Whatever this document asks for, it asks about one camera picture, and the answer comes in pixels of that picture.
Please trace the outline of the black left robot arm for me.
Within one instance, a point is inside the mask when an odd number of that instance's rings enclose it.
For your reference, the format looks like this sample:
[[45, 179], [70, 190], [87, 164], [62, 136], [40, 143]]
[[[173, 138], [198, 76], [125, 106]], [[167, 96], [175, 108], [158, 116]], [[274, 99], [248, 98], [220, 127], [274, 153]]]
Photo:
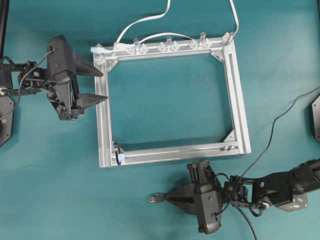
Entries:
[[1, 97], [35, 95], [45, 92], [60, 120], [75, 120], [85, 109], [97, 105], [107, 96], [80, 93], [78, 75], [102, 77], [103, 73], [74, 52], [49, 50], [42, 58], [47, 68], [35, 61], [14, 63], [8, 56], [0, 63]]

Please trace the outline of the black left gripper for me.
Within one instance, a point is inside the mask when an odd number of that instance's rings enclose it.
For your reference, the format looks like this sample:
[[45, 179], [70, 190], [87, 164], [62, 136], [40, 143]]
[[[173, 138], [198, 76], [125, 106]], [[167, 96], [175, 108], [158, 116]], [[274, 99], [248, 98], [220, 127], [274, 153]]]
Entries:
[[107, 96], [80, 93], [76, 76], [102, 77], [104, 74], [79, 54], [73, 52], [72, 72], [64, 70], [49, 78], [47, 98], [61, 121], [73, 121], [84, 110], [108, 99]]

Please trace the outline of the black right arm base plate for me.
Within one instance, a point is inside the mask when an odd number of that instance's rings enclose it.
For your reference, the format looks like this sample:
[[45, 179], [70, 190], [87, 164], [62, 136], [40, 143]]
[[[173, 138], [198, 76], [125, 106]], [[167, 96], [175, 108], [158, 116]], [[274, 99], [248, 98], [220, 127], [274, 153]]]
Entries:
[[312, 131], [314, 139], [320, 142], [320, 96], [311, 103]]

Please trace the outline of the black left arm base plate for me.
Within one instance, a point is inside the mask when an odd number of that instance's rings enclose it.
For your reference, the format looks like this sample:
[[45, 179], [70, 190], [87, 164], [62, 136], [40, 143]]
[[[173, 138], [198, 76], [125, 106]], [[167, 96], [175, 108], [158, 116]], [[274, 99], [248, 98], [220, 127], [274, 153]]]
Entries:
[[0, 97], [0, 146], [12, 135], [14, 102], [8, 96]]

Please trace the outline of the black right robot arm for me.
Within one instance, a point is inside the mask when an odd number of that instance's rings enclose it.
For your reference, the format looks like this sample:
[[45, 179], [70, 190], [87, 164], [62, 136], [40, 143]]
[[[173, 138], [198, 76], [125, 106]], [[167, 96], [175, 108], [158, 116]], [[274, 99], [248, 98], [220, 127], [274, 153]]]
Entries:
[[287, 212], [296, 210], [298, 196], [320, 188], [320, 161], [309, 160], [283, 172], [260, 178], [241, 178], [232, 175], [221, 184], [208, 160], [187, 165], [191, 182], [164, 195], [164, 199], [184, 212], [197, 214], [200, 206], [204, 210], [214, 209], [221, 214], [224, 205], [264, 211], [275, 206]]

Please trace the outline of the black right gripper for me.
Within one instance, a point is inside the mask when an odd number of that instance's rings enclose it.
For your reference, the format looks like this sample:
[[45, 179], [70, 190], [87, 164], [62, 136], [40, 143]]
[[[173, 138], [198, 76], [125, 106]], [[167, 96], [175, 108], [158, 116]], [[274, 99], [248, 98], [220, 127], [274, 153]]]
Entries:
[[208, 160], [189, 163], [187, 169], [191, 183], [173, 189], [166, 194], [167, 201], [190, 215], [197, 215], [196, 206], [191, 199], [195, 194], [215, 192], [222, 198], [223, 188]]

